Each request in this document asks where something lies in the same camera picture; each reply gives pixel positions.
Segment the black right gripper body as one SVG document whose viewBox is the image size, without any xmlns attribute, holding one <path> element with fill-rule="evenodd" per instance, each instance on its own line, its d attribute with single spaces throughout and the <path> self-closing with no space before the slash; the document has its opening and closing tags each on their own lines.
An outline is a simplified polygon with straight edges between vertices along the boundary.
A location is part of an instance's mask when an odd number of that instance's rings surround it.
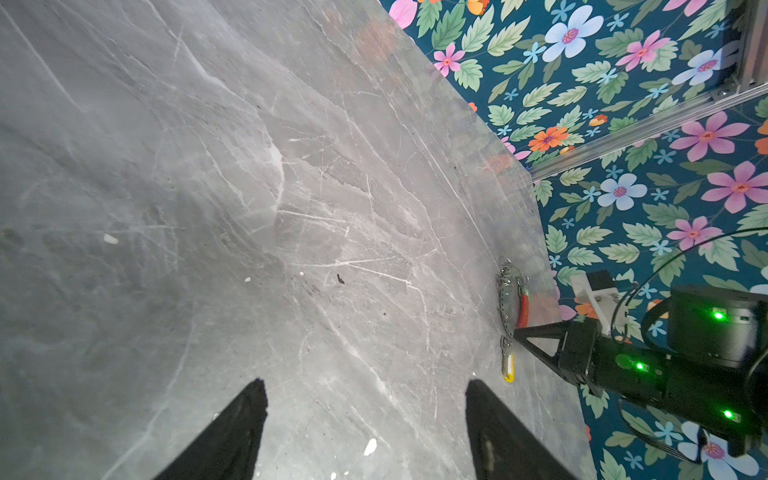
<svg viewBox="0 0 768 480">
<path fill-rule="evenodd" d="M 599 390 L 636 394 L 635 345 L 605 336 L 596 319 L 560 322 L 557 327 L 561 335 L 557 366 L 570 383 L 587 385 L 595 396 Z"/>
</svg>

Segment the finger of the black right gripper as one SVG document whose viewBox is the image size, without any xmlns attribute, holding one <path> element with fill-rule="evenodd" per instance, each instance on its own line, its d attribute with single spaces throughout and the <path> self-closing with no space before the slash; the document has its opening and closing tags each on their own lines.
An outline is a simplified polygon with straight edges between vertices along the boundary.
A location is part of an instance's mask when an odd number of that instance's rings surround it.
<svg viewBox="0 0 768 480">
<path fill-rule="evenodd" d="M 559 338 L 525 337 L 515 338 L 515 341 L 559 378 L 565 377 L 559 366 L 562 350 Z"/>
<path fill-rule="evenodd" d="M 533 339 L 556 340 L 562 343 L 569 331 L 568 322 L 555 322 L 545 325 L 517 328 L 513 339 L 518 343 L 531 342 Z"/>
</svg>

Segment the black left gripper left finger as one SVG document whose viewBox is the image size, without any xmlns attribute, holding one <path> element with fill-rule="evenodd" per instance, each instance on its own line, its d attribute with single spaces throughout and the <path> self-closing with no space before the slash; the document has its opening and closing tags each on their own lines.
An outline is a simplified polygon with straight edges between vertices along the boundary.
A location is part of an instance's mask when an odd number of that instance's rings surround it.
<svg viewBox="0 0 768 480">
<path fill-rule="evenodd" d="M 264 381 L 250 382 L 156 477 L 167 480 L 253 479 L 267 408 Z"/>
</svg>

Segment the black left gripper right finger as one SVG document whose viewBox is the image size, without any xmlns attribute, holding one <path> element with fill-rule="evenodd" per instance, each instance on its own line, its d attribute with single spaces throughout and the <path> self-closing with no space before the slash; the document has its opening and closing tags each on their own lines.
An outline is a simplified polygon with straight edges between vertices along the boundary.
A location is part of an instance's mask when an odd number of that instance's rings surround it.
<svg viewBox="0 0 768 480">
<path fill-rule="evenodd" d="M 465 419 L 479 480 L 567 480 L 569 472 L 481 380 L 465 391 Z"/>
</svg>

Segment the silver keyring with keys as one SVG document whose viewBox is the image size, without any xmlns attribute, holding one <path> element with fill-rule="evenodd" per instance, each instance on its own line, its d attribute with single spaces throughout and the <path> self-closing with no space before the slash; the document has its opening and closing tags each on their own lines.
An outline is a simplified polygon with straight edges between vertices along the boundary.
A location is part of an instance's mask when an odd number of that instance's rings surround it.
<svg viewBox="0 0 768 480">
<path fill-rule="evenodd" d="M 528 276 L 515 267 L 511 260 L 502 258 L 497 276 L 498 310 L 504 334 L 500 339 L 501 372 L 507 383 L 515 380 L 515 359 L 512 347 L 513 334 L 518 327 L 528 325 L 530 291 Z"/>
</svg>

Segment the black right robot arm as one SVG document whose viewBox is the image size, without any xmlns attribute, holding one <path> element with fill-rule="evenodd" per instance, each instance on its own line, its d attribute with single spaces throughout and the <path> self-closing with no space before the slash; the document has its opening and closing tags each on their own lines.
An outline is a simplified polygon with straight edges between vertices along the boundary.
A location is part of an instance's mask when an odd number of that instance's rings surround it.
<svg viewBox="0 0 768 480">
<path fill-rule="evenodd" d="M 767 430 L 767 297 L 681 286 L 649 310 L 642 345 L 601 332 L 598 320 L 513 331 L 560 378 L 592 394 L 658 409 L 698 424 L 744 455 Z"/>
</svg>

